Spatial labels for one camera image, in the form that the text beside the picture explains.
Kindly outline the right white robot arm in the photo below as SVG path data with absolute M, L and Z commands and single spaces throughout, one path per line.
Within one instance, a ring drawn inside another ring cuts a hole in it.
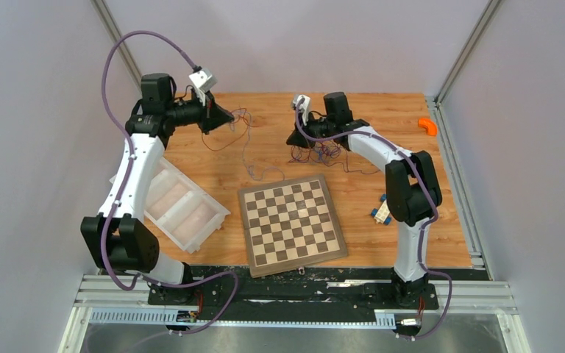
M 385 176 L 387 208 L 397 222 L 396 262 L 388 296 L 399 307 L 419 304 L 428 282 L 427 231 L 438 219 L 441 188 L 431 155 L 411 152 L 384 138 L 369 122 L 356 119 L 342 92 L 324 96 L 326 113 L 315 118 L 310 98 L 298 94 L 291 107 L 295 128 L 287 143 L 311 147 L 332 141 L 368 160 Z

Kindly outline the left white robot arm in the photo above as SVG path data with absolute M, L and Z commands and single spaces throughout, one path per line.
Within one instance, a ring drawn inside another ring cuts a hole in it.
M 210 92 L 217 83 L 206 68 L 197 67 L 189 79 L 191 97 L 176 97 L 169 74 L 141 78 L 141 98 L 118 128 L 124 135 L 121 163 L 109 195 L 95 216 L 82 219 L 80 231 L 93 261 L 109 275 L 131 271 L 158 287 L 167 288 L 177 304 L 191 302 L 196 293 L 191 268 L 160 251 L 158 239 L 145 226 L 146 197 L 153 173 L 170 137 L 179 126 L 195 124 L 207 134 L 233 121 Z

